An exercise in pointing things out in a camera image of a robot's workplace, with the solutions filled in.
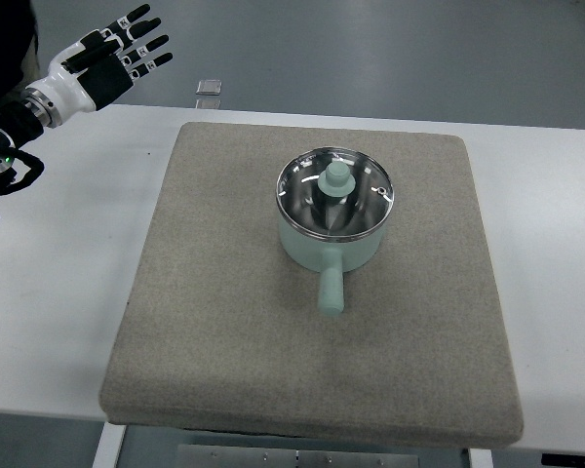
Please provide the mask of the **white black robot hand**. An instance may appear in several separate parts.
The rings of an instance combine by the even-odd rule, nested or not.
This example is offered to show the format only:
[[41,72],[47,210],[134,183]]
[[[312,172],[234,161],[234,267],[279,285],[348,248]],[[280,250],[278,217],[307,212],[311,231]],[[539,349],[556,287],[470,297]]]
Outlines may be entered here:
[[58,53],[47,75],[24,89],[22,103],[42,126],[55,128],[77,113],[103,109],[173,58],[170,52],[153,55],[169,36],[151,36],[161,20],[147,19],[149,11],[143,4],[92,30]]

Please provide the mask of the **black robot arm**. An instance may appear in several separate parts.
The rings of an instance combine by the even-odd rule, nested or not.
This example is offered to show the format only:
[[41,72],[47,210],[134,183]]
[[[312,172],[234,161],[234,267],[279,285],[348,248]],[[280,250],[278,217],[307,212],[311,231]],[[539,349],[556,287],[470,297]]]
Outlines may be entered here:
[[0,175],[10,169],[15,160],[5,150],[20,149],[38,138],[49,122],[48,112],[29,98],[0,107]]

